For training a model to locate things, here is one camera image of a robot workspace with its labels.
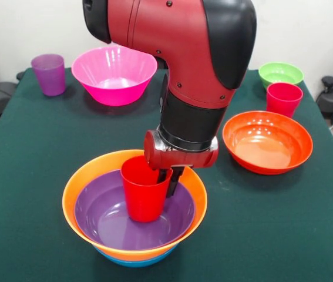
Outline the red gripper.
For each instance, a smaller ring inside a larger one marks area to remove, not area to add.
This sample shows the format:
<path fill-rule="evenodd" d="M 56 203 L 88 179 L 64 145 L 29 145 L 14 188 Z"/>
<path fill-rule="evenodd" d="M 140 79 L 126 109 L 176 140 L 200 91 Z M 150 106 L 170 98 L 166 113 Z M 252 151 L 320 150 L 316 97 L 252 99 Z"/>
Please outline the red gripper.
<path fill-rule="evenodd" d="M 211 141 L 207 150 L 185 152 L 168 145 L 157 130 L 148 130 L 144 139 L 144 156 L 152 169 L 159 169 L 157 184 L 171 175 L 166 197 L 172 197 L 184 172 L 184 167 L 205 168 L 212 166 L 218 157 L 218 139 Z"/>

